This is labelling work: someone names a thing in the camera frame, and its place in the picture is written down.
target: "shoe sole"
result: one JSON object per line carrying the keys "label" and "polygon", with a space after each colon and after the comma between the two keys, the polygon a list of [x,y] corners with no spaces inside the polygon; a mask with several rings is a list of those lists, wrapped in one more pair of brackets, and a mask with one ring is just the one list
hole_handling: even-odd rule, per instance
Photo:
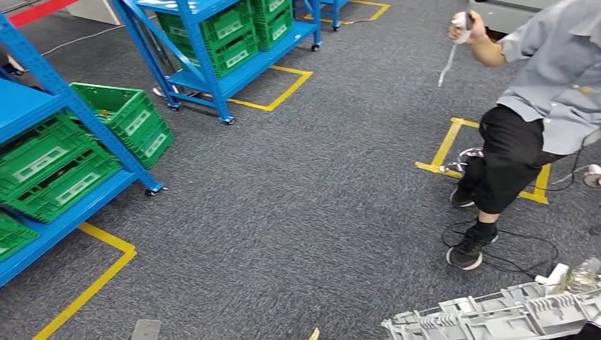
{"label": "shoe sole", "polygon": [[453,203],[453,196],[455,195],[455,193],[457,192],[457,189],[453,190],[453,192],[451,193],[451,197],[449,197],[449,201],[451,201],[451,204],[454,207],[458,207],[458,208],[467,208],[467,207],[471,207],[472,205],[474,205],[475,203],[473,201],[468,202],[468,203],[464,203],[464,204],[456,204]]}
{"label": "shoe sole", "polygon": [[[493,244],[493,243],[495,243],[495,242],[496,242],[498,239],[499,239],[499,235],[495,236],[495,238],[494,238],[494,239],[492,239],[492,240],[490,241],[490,244]],[[449,249],[449,250],[446,252],[446,262],[447,262],[448,264],[450,264],[451,266],[453,266],[453,267],[457,267],[457,268],[459,268],[459,269],[462,269],[462,270],[464,270],[464,271],[472,271],[472,270],[474,270],[474,269],[478,268],[478,267],[479,267],[479,266],[482,264],[482,260],[483,260],[482,253],[480,253],[480,256],[478,256],[478,259],[476,260],[476,262],[474,262],[474,263],[473,263],[471,266],[467,266],[467,267],[460,267],[460,266],[457,266],[457,265],[453,264],[453,263],[451,262],[451,251],[453,251],[453,248],[450,248],[450,249]]]}

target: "green plastic crate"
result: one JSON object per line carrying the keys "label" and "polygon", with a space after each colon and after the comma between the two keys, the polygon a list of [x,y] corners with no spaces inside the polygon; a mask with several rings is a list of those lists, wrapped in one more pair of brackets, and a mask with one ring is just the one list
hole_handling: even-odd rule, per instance
{"label": "green plastic crate", "polygon": [[266,24],[256,22],[259,49],[267,51],[282,39],[292,27],[292,8],[285,7]]}
{"label": "green plastic crate", "polygon": [[143,90],[82,83],[69,87],[125,145],[143,144],[148,129],[162,122]]}
{"label": "green plastic crate", "polygon": [[[184,45],[177,46],[180,51],[190,59],[192,65],[199,67],[194,51]],[[254,28],[250,28],[233,41],[209,54],[213,71],[217,78],[223,78],[231,71],[243,65],[248,59],[255,56],[259,51],[257,35]]]}
{"label": "green plastic crate", "polygon": [[94,145],[65,113],[0,146],[0,202],[19,197]]}
{"label": "green plastic crate", "polygon": [[[179,16],[157,13],[157,19],[173,43],[191,46]],[[207,49],[217,50],[239,36],[240,32],[252,27],[250,4],[248,1],[241,1],[230,6],[200,23],[200,27]]]}
{"label": "green plastic crate", "polygon": [[94,145],[6,205],[42,222],[52,222],[119,169],[108,152]]}
{"label": "green plastic crate", "polygon": [[40,235],[0,211],[0,262],[6,260]]}
{"label": "green plastic crate", "polygon": [[153,131],[149,131],[148,138],[143,145],[130,148],[130,151],[146,169],[150,169],[174,140],[167,125],[161,123]]}
{"label": "green plastic crate", "polygon": [[292,9],[292,0],[251,0],[253,21],[266,25],[284,9]]}

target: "black sneaker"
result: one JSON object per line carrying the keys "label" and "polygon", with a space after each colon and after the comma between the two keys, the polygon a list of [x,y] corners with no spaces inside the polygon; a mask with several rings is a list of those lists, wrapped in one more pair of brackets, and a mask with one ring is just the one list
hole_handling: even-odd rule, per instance
{"label": "black sneaker", "polygon": [[473,205],[473,193],[464,193],[457,188],[451,193],[450,200],[456,208],[471,207]]}
{"label": "black sneaker", "polygon": [[497,230],[490,236],[478,236],[474,228],[468,229],[464,239],[446,253],[446,262],[451,266],[471,271],[482,264],[482,248],[497,241]]}

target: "gray shirt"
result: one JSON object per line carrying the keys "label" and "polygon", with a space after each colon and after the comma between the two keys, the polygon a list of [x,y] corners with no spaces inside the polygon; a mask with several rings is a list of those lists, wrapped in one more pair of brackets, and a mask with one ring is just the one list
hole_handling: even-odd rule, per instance
{"label": "gray shirt", "polygon": [[499,41],[529,59],[498,103],[544,122],[543,151],[570,154],[601,137],[601,0],[563,0]]}

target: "red stripe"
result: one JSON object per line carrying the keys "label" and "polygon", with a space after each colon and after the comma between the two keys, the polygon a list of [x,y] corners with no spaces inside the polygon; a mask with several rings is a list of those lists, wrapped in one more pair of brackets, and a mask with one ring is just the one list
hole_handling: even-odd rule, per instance
{"label": "red stripe", "polygon": [[9,20],[16,27],[23,26],[27,23],[31,23],[39,18],[54,13],[59,9],[63,9],[74,2],[77,2],[77,0],[48,0],[43,4],[15,14],[14,16],[10,17]]}

